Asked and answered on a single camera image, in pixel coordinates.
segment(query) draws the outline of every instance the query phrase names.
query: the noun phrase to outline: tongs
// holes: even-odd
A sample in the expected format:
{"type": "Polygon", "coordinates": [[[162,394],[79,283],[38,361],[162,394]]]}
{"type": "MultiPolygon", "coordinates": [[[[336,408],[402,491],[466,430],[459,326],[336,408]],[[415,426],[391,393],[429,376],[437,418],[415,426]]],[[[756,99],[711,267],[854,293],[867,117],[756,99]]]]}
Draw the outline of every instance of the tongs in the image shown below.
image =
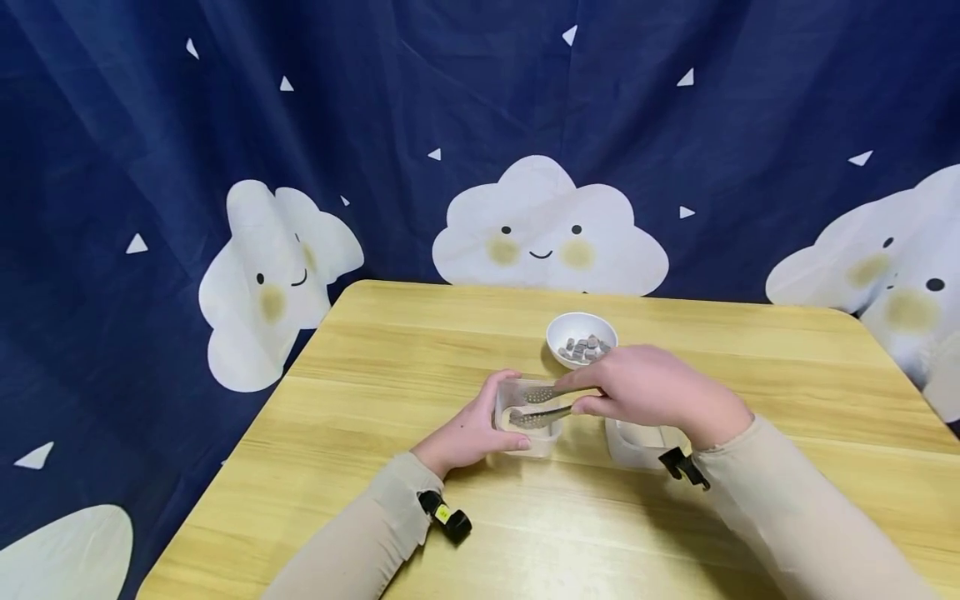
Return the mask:
{"type": "MultiPolygon", "coordinates": [[[[527,404],[543,404],[549,402],[557,396],[570,394],[571,392],[582,392],[584,390],[596,390],[597,388],[589,386],[585,388],[572,388],[569,390],[557,390],[552,385],[533,386],[523,388],[518,391],[519,397],[527,404]]],[[[541,429],[550,425],[556,420],[560,420],[570,414],[573,405],[555,408],[538,413],[524,413],[516,407],[510,410],[510,424],[519,429],[541,429]]]]}
{"type": "Polygon", "coordinates": [[[510,409],[510,424],[519,429],[541,429],[550,425],[555,420],[560,420],[570,414],[573,405],[563,408],[555,408],[549,411],[540,411],[538,413],[524,413],[518,408],[510,409]]]}

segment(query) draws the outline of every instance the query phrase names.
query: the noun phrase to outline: cloud mouth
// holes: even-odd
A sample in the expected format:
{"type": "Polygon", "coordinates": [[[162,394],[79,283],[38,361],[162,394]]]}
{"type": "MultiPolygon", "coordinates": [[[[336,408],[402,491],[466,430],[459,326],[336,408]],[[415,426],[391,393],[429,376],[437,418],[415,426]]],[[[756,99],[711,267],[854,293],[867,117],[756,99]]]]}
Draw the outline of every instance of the cloud mouth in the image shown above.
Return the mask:
{"type": "Polygon", "coordinates": [[[290,287],[297,287],[298,285],[303,285],[305,281],[306,281],[306,269],[303,269],[303,279],[301,279],[297,283],[291,283],[290,287]]]}

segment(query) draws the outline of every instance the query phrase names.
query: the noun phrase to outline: left hand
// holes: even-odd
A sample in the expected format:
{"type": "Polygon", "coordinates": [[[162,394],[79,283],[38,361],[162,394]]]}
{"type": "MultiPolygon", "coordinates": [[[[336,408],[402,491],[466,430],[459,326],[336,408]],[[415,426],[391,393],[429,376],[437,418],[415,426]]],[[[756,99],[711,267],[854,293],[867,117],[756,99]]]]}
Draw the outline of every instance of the left hand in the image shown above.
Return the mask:
{"type": "Polygon", "coordinates": [[[499,431],[492,425],[497,386],[517,377],[520,373],[510,370],[491,374],[470,404],[410,451],[444,479],[451,469],[479,463],[491,452],[529,449],[530,439],[525,435],[499,431]]]}

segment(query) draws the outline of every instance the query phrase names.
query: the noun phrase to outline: hand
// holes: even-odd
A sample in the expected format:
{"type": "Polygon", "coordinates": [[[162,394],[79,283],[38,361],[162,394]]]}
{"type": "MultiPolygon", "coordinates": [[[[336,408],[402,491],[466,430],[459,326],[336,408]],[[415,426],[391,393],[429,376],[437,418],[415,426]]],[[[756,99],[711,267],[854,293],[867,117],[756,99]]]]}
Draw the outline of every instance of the hand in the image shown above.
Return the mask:
{"type": "Polygon", "coordinates": [[[444,479],[451,469],[479,463],[491,452],[529,449],[530,439],[525,435],[499,431],[492,425],[496,388],[504,379],[516,377],[520,377],[516,371],[499,371],[487,377],[470,404],[410,451],[444,479]]]}
{"type": "Polygon", "coordinates": [[[575,414],[677,427],[699,450],[732,440],[754,420],[739,396],[654,346],[614,348],[592,365],[561,377],[556,387],[603,391],[603,396],[578,398],[575,414]]]}

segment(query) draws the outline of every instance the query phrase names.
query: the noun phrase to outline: black wrist strap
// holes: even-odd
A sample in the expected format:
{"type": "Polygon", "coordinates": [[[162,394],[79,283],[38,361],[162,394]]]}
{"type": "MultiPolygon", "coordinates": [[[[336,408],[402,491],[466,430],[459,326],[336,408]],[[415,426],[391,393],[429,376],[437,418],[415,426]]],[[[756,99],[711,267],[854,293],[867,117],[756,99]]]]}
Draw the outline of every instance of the black wrist strap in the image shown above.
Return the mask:
{"type": "Polygon", "coordinates": [[[465,540],[473,529],[473,524],[463,511],[451,511],[443,497],[433,490],[418,492],[417,500],[446,538],[454,544],[465,540]]]}
{"type": "Polygon", "coordinates": [[[703,486],[704,492],[710,489],[710,482],[683,450],[673,448],[664,452],[660,455],[660,462],[674,479],[686,479],[694,486],[703,486]]]}

